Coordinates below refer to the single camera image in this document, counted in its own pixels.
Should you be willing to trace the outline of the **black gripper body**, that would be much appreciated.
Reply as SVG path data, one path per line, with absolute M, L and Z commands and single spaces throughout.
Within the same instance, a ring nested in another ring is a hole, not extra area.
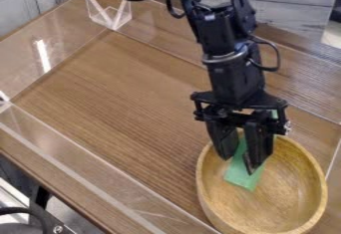
M 247 49 L 222 56 L 202 56 L 212 90 L 190 96 L 194 118 L 222 127 L 247 128 L 255 123 L 267 133 L 288 134 L 288 102 L 265 91 L 257 58 Z

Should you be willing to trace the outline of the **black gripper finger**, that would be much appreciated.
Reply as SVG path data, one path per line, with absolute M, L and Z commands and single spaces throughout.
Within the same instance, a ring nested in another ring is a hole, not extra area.
M 252 175 L 273 153 L 275 135 L 268 127 L 249 121 L 244 127 L 247 151 L 243 155 L 248 174 Z
M 240 138 L 237 128 L 220 121 L 209 121 L 206 130 L 218 156 L 229 160 L 237 151 Z

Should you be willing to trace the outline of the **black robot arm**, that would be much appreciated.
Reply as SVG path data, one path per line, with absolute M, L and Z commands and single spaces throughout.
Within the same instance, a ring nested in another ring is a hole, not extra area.
M 265 90 L 264 74 L 280 67 L 261 63 L 256 10 L 248 0 L 166 0 L 166 5 L 176 18 L 188 20 L 202 46 L 212 90 L 190 95 L 194 118 L 205 123 L 222 159 L 247 143 L 243 161 L 253 173 L 273 153 L 275 137 L 289 132 L 288 102 Z

